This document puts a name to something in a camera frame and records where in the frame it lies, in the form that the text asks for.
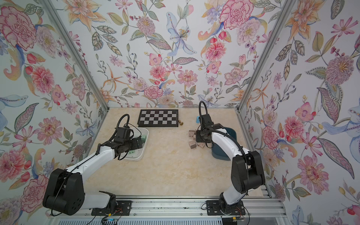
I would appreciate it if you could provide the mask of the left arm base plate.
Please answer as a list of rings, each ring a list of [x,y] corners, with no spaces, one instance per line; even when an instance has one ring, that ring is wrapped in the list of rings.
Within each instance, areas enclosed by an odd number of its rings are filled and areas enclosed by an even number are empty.
[[[109,204],[105,208],[92,209],[92,216],[129,216],[132,201],[110,199]]]

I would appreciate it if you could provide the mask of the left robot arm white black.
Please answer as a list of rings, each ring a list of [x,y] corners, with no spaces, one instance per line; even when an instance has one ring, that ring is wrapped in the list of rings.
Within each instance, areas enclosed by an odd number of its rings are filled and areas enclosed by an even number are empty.
[[[123,160],[129,151],[143,147],[142,136],[135,136],[130,127],[118,127],[111,138],[97,146],[97,150],[83,161],[67,169],[54,170],[43,198],[43,206],[58,214],[74,215],[83,209],[100,209],[108,215],[117,212],[116,195],[106,191],[87,194],[86,180],[113,159]]]

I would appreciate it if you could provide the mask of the green plug one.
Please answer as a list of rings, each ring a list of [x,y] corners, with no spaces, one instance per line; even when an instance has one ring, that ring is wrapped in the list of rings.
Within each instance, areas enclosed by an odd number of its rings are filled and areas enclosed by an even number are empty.
[[[142,140],[143,143],[145,143],[146,140],[147,140],[147,136],[142,136],[141,140]]]

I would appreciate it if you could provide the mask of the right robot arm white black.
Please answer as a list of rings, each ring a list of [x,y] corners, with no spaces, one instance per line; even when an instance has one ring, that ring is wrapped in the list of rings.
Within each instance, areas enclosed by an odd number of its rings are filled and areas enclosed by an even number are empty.
[[[228,212],[250,190],[265,184],[262,158],[258,152],[241,146],[221,124],[215,124],[209,114],[200,115],[199,120],[200,130],[196,132],[196,141],[219,146],[232,163],[232,185],[219,196],[221,210]]]

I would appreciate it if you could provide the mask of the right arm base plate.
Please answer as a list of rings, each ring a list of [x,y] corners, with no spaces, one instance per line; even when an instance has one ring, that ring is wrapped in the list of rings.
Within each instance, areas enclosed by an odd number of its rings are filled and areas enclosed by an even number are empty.
[[[246,211],[243,201],[228,205],[225,201],[208,200],[206,201],[206,211],[208,216],[245,216]]]

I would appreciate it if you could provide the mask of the pink plug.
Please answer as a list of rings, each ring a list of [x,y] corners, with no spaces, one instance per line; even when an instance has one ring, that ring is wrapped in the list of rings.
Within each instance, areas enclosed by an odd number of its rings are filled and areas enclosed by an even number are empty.
[[[188,144],[189,144],[190,149],[195,149],[197,147],[196,141],[190,141]]]
[[[188,131],[188,136],[189,136],[190,138],[196,137],[196,131],[195,131],[195,130],[189,130],[189,131]]]
[[[198,142],[197,143],[197,146],[200,147],[200,148],[204,148],[206,146],[206,143],[204,142]]]

